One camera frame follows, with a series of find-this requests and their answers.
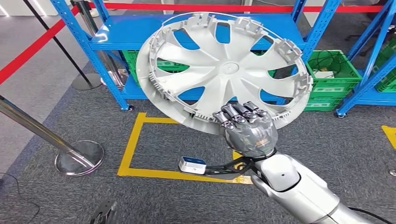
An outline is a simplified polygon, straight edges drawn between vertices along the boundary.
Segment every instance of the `green basket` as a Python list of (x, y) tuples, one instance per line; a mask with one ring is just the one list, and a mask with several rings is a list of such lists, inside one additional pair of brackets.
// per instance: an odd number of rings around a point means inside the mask
[(396, 38), (392, 38), (380, 53), (387, 59), (396, 53)]
[(342, 98), (310, 97), (304, 111), (332, 111), (342, 101)]
[[(264, 50), (254, 50), (252, 52), (255, 53), (256, 55), (263, 55), (265, 53)], [(138, 50), (123, 50), (122, 51), (124, 59), (127, 62), (128, 67), (129, 67), (129, 73), (134, 78), (136, 85), (138, 87), (140, 87), (139, 81), (137, 79), (137, 74), (136, 74), (136, 59), (137, 59), (138, 53), (139, 53)], [(162, 70), (170, 72), (170, 73), (181, 72), (181, 71), (184, 71), (187, 68), (189, 68), (188, 65), (175, 63), (175, 62), (169, 62), (169, 61), (157, 61), (157, 66), (159, 69), (162, 69)], [(268, 73), (271, 77), (274, 76), (275, 72), (276, 72), (276, 70), (268, 71)]]
[[(388, 58), (380, 53), (375, 61), (373, 75), (379, 68), (387, 62)], [(379, 92), (396, 92), (396, 69), (393, 69), (389, 74), (387, 74), (380, 82), (375, 85), (375, 89)]]
[[(344, 97), (361, 81), (361, 76), (340, 50), (315, 50), (307, 70), (313, 77), (311, 97)], [(334, 78), (317, 78), (315, 70), (332, 71)]]

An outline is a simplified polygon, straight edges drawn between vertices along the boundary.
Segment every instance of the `yellow tape rectangle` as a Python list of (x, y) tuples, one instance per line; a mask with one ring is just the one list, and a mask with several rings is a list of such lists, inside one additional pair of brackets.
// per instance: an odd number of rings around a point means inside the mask
[[(176, 121), (170, 118), (146, 117), (146, 113), (139, 113), (136, 117), (131, 136), (129, 137), (127, 148), (125, 149), (124, 155), (122, 157), (121, 164), (117, 172), (118, 176), (139, 176), (188, 181), (252, 184), (250, 176), (239, 176), (233, 180), (221, 180), (205, 176), (183, 174), (177, 171), (130, 168), (139, 135), (144, 123), (178, 124)], [(240, 156), (238, 153), (233, 152), (233, 159), (238, 158), (238, 156)]]

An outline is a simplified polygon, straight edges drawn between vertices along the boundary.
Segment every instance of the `robot forearm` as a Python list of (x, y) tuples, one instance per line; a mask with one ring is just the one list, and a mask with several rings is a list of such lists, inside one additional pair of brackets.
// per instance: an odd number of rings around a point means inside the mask
[(252, 182), (302, 223), (370, 223), (342, 205), (327, 183), (288, 155), (276, 154), (255, 163)]

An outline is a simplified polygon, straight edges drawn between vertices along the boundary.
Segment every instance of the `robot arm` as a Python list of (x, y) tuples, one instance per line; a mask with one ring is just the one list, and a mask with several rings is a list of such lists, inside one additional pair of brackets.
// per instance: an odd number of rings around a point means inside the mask
[[(369, 222), (342, 205), (327, 183), (285, 154), (277, 154), (276, 128), (266, 111), (252, 102), (227, 104), (214, 117), (224, 128), (231, 149), (242, 155), (224, 166), (207, 167), (205, 162), (182, 157), (183, 172), (219, 179), (232, 179), (253, 170), (253, 184), (305, 224), (358, 224)], [(243, 162), (241, 169), (233, 165)]]
[(253, 184), (302, 223), (369, 223), (342, 205), (324, 180), (288, 155), (276, 154), (255, 167), (259, 173), (251, 177)]

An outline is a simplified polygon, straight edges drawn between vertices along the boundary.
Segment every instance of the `yellow floor tape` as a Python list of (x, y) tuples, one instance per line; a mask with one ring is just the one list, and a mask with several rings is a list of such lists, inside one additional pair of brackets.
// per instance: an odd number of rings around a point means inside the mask
[(396, 127), (381, 126), (393, 148), (396, 149)]
[[(130, 164), (136, 149), (141, 128), (143, 127), (144, 123), (178, 124), (176, 121), (170, 118), (146, 117), (146, 113), (139, 113), (135, 120), (135, 124), (131, 132), (131, 136), (129, 137), (127, 148), (125, 149), (124, 155), (122, 157), (120, 168), (118, 169), (118, 173), (117, 173), (118, 176), (139, 176), (139, 177), (188, 180), (188, 181), (252, 184), (250, 180), (250, 176), (240, 176), (233, 180), (220, 180), (220, 179), (214, 179), (204, 176), (182, 174), (177, 171), (130, 168)], [(233, 159), (236, 159), (239, 156), (240, 155), (238, 153), (233, 152)]]

